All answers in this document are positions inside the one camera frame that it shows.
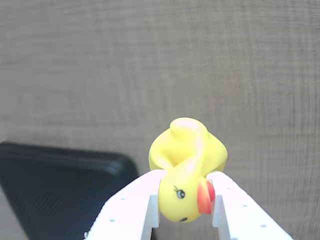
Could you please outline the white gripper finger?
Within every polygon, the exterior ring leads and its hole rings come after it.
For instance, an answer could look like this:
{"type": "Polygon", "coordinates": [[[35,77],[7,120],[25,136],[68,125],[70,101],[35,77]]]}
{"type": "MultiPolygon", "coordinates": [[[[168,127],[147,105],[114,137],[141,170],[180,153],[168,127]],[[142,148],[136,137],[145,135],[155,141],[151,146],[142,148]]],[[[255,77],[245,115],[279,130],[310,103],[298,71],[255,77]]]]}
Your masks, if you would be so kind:
{"type": "Polygon", "coordinates": [[[166,170],[147,172],[110,197],[86,236],[87,240],[150,240],[159,227],[158,191],[166,170]]]}
{"type": "Polygon", "coordinates": [[[207,175],[215,189],[212,226],[220,240],[291,240],[292,237],[232,178],[207,175]]]}

